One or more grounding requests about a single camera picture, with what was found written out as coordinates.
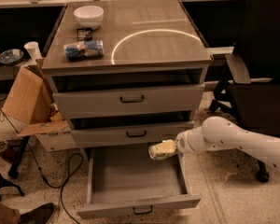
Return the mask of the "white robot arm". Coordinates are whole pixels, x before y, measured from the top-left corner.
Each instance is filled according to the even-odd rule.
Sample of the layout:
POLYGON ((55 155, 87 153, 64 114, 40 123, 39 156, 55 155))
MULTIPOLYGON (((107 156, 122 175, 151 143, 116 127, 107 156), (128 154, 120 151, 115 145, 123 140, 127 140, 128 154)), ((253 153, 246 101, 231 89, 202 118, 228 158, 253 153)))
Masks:
POLYGON ((148 149, 153 160, 176 154, 239 149, 280 172, 280 138, 244 130, 222 117, 206 119, 199 127, 179 133, 148 149))

